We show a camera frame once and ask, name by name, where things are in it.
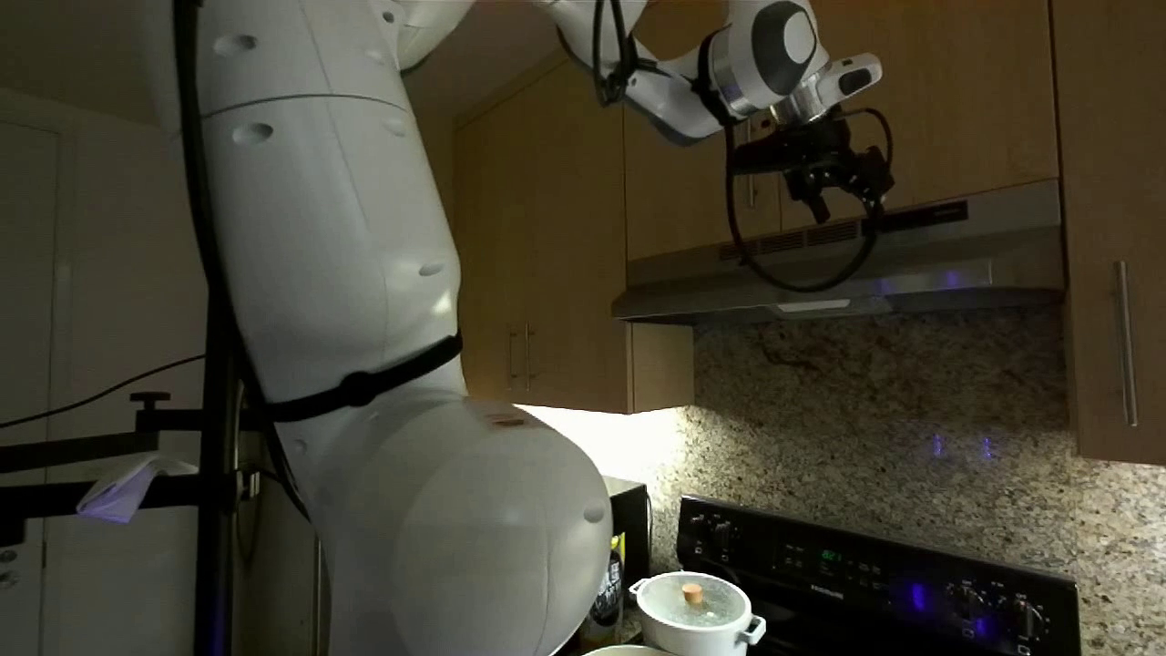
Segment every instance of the stovetop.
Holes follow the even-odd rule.
[[[751,656],[1079,656],[1073,583],[776,513],[686,498],[677,556],[738,583]]]

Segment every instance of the granite backsplash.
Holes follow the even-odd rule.
[[[1073,458],[1059,309],[698,328],[682,496],[1071,574],[1087,651],[1166,651],[1166,467]]]

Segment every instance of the black strap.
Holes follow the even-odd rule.
[[[711,43],[715,43],[715,31],[698,38],[698,57],[697,57],[691,92],[697,92],[698,105],[704,105],[705,113],[715,113],[715,120],[722,122],[722,130],[728,130],[728,126],[732,126],[732,116],[728,116],[725,103],[719,99],[715,79],[711,79],[711,73],[705,73],[705,47],[711,47]]]
[[[426,346],[422,354],[414,354],[414,356],[409,356],[409,362],[399,362],[394,369],[349,371],[332,391],[321,391],[321,392],[309,392],[309,398],[278,399],[278,405],[266,405],[266,411],[269,411],[273,421],[301,421],[301,419],[327,415],[327,411],[340,411],[340,407],[360,407],[371,398],[377,398],[387,391],[396,391],[396,387],[403,387],[403,383],[448,365],[460,354],[461,354],[461,336],[448,336],[448,340]]]

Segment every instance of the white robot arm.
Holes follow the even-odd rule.
[[[596,0],[535,2],[579,62],[625,68],[643,0],[614,0],[596,29]],[[465,6],[204,0],[193,73],[177,73],[185,150],[204,151],[190,175],[210,195],[204,257],[323,544],[332,656],[547,656],[609,566],[593,461],[471,399],[448,348],[460,257],[399,68]],[[876,79],[873,57],[827,57],[804,0],[732,0],[728,24],[672,62],[632,51],[625,99],[682,138],[762,108],[815,120]]]

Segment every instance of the kitchen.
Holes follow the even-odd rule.
[[[574,179],[574,189],[547,179],[540,193],[528,195],[528,206],[566,202],[569,193],[579,195],[579,184],[609,184],[610,193],[593,193],[596,206],[579,202],[579,222],[566,215],[562,227],[549,227],[562,237],[540,229],[522,237],[506,233],[510,245],[491,245],[510,252],[522,249],[522,240],[547,245],[547,252],[540,249],[544,254],[528,262],[532,269],[512,272],[544,286],[512,286],[512,277],[489,280],[489,257],[479,257],[479,249],[472,252],[472,240],[479,245],[472,229],[485,229],[479,222],[472,227],[472,189],[465,189],[471,215],[450,206],[450,215],[461,217],[454,233],[465,237],[465,340],[485,336],[477,340],[485,354],[472,354],[472,346],[465,354],[471,377],[477,376],[485,392],[562,407],[625,411],[682,399],[682,411],[553,415],[566,419],[566,430],[579,438],[603,469],[652,481],[658,566],[669,566],[665,537],[677,498],[711,496],[986,561],[1054,569],[1079,583],[1087,651],[1163,647],[1166,628],[1155,620],[1155,609],[1163,609],[1166,572],[1155,498],[1166,478],[1147,467],[1163,458],[1150,445],[1158,419],[1155,398],[1163,398],[1155,392],[1163,391],[1163,369],[1155,369],[1155,362],[1163,362],[1155,356],[1155,309],[1163,297],[1150,283],[1141,283],[1158,272],[1158,262],[1147,227],[1132,222],[1135,215],[1155,215],[1150,206],[1163,199],[1150,189],[1150,175],[1141,175],[1142,182],[1123,175],[1155,171],[1155,134],[1147,122],[1163,105],[1155,103],[1158,92],[1135,92],[1135,99],[1123,103],[1123,122],[1102,122],[1102,134],[1094,134],[1087,130],[1096,122],[1087,120],[1096,113],[1090,103],[1115,103],[1115,93],[1096,92],[1101,99],[1094,99],[1094,85],[1087,79],[1101,88],[1101,79],[1115,85],[1115,77],[1090,77],[1087,68],[1059,85],[1059,99],[1083,93],[1083,116],[1064,105],[1057,108],[1044,2],[1025,2],[1025,11],[1009,2],[1009,11],[997,15],[958,2],[929,2],[919,15],[907,15],[900,2],[818,2],[818,15],[834,51],[863,47],[886,57],[890,77],[866,103],[883,105],[895,126],[895,202],[1057,175],[1067,182],[1102,179],[1106,189],[1127,189],[1094,193],[1101,199],[1087,189],[1079,195],[1073,184],[1067,189],[1071,309],[1027,306],[698,331],[609,325],[609,297],[623,283],[625,257],[722,240],[719,184],[705,184],[705,179],[719,179],[719,151],[711,145],[677,151],[655,143],[655,130],[638,126],[632,116],[593,108],[586,77],[574,68],[570,77],[579,79],[569,73],[557,77],[549,64],[549,73],[528,73],[528,79],[549,77],[549,92],[535,99],[535,108],[549,103],[574,120],[570,126],[579,134],[590,134],[596,120],[600,126],[593,130],[603,138],[579,138],[579,150],[609,160],[603,168],[584,160],[590,168],[579,165],[570,175],[557,171],[557,179]],[[1115,17],[1106,38],[1087,38],[1073,20],[1057,29],[1067,29],[1067,43],[1106,43],[1102,55],[1127,62],[1128,51],[1142,55],[1155,43],[1135,38],[1135,31],[1128,31],[1132,24],[1155,20]],[[1057,62],[1115,64],[1101,55],[1083,55],[1083,62],[1071,55],[1071,47],[1057,47]],[[1057,113],[1064,126],[1083,130],[1083,143],[1057,134]],[[430,116],[426,126],[438,130],[430,143],[438,175],[454,171],[454,130],[461,120]],[[753,202],[748,215],[751,229],[762,229],[756,215],[766,206],[779,206],[773,215],[804,227],[776,184],[756,182],[748,195]],[[1128,215],[1128,222],[1073,222],[1073,206],[1083,215]],[[586,280],[540,277],[535,266],[553,266],[566,245],[590,249],[590,262],[603,266],[603,272]],[[1123,407],[1123,318],[1110,272],[1117,257],[1128,262],[1135,294],[1135,430],[1123,425],[1128,407]],[[506,294],[489,294],[489,301],[500,306],[494,312],[506,309],[506,318],[522,322],[506,325],[479,312],[479,306],[472,306],[479,297],[472,297],[477,280],[510,283],[512,294],[522,294],[517,301]]]

